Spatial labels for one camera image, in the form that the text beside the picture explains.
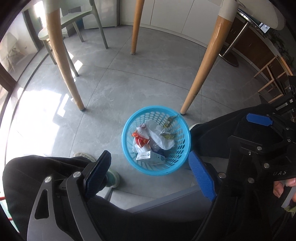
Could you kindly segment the person's right hand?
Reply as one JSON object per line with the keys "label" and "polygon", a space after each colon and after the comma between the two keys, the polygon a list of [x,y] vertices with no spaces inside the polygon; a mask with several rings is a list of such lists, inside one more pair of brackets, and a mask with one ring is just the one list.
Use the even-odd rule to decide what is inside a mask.
{"label": "person's right hand", "polygon": [[281,181],[275,181],[273,183],[273,194],[280,198],[281,195],[283,194],[284,191],[284,187],[295,187],[295,183],[296,183],[296,179],[295,178],[291,178],[291,179],[287,179],[285,180],[285,183],[282,183]]}

